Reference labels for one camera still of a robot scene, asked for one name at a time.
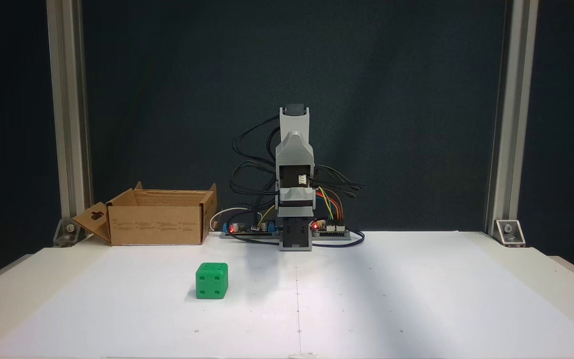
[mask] green cube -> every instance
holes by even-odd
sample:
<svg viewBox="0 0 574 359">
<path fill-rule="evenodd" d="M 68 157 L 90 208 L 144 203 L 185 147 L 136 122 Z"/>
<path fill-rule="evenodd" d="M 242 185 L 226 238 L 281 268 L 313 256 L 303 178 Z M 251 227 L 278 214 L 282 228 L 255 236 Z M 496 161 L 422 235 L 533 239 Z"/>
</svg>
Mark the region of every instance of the green cube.
<svg viewBox="0 0 574 359">
<path fill-rule="evenodd" d="M 197 298 L 223 299 L 227 286 L 227 263 L 203 263 L 196 270 Z"/>
</svg>

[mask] yellow wire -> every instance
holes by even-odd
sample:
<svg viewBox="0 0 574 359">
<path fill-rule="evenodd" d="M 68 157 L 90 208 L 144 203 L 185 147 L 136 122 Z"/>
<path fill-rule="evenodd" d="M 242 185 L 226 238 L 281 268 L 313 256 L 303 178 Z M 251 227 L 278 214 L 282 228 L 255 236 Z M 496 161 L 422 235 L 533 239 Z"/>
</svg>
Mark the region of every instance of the yellow wire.
<svg viewBox="0 0 574 359">
<path fill-rule="evenodd" d="M 267 216 L 267 214 L 269 212 L 271 212 L 272 209 L 274 209 L 274 206 L 276 206 L 275 204 L 272 204 L 271 207 L 269 207 L 269 209 L 267 209 L 267 212 L 265 212 L 265 214 L 263 214 L 262 217 L 260 217 L 260 220 L 258 221 L 258 224 L 263 223 L 263 220 L 265 219 L 265 217 Z"/>
<path fill-rule="evenodd" d="M 327 210 L 329 211 L 329 216 L 331 217 L 331 219 L 333 219 L 333 213 L 331 213 L 331 207 L 329 206 L 329 200 L 328 200 L 327 197 L 326 197 L 325 190 L 323 190 L 322 187 L 318 187 L 318 188 L 319 188 L 319 190 L 320 190 L 320 193 L 323 194 L 323 199 L 325 200 L 325 204 L 326 204 L 326 206 L 327 206 Z"/>
</svg>

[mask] white paper surface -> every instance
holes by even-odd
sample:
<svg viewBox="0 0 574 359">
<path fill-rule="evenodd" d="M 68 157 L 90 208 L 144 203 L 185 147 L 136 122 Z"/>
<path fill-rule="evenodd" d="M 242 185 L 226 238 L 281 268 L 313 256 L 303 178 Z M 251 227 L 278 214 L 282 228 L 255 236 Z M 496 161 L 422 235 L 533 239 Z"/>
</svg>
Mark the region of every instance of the white paper surface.
<svg viewBox="0 0 574 359">
<path fill-rule="evenodd" d="M 224 300 L 194 297 L 203 262 L 228 263 Z M 368 232 L 312 252 L 218 238 L 113 247 L 0 342 L 0 357 L 294 353 L 574 357 L 574 323 L 457 232 Z"/>
<path fill-rule="evenodd" d="M 301 347 L 323 358 L 574 358 L 574 322 L 459 233 L 369 233 L 298 257 Z"/>
</svg>

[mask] white cable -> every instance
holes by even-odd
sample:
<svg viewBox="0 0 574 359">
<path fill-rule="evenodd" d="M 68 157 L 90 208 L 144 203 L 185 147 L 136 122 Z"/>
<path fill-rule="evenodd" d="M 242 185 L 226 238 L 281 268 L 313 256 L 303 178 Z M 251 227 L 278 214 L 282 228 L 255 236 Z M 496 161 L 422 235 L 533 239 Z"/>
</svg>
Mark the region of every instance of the white cable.
<svg viewBox="0 0 574 359">
<path fill-rule="evenodd" d="M 210 218 L 210 220 L 209 220 L 209 229 L 215 230 L 214 227 L 212 227 L 212 223 L 214 222 L 214 218 L 216 218 L 216 216 L 218 216 L 218 215 L 221 214 L 221 213 L 225 213 L 225 212 L 227 212 L 227 211 L 233 211 L 233 210 L 235 210 L 235 209 L 245 209 L 246 211 L 249 211 L 249 208 L 245 208 L 245 207 L 234 207 L 234 208 L 224 209 L 224 210 L 222 210 L 222 211 L 216 213 L 214 216 L 212 216 L 212 218 Z"/>
</svg>

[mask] dark backdrop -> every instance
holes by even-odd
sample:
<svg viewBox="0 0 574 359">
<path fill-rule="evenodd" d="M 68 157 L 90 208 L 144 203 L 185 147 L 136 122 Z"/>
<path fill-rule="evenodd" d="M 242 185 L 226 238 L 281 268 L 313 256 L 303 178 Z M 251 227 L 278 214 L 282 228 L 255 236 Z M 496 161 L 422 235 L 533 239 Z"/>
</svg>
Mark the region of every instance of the dark backdrop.
<svg viewBox="0 0 574 359">
<path fill-rule="evenodd" d="M 367 187 L 350 225 L 484 230 L 504 7 L 85 0 L 95 199 L 141 180 L 249 201 L 228 189 L 233 137 L 299 102 L 316 162 Z"/>
<path fill-rule="evenodd" d="M 540 2 L 518 217 L 529 245 L 574 263 L 574 1 Z"/>
<path fill-rule="evenodd" d="M 0 2 L 0 269 L 60 218 L 45 1 Z"/>
</svg>

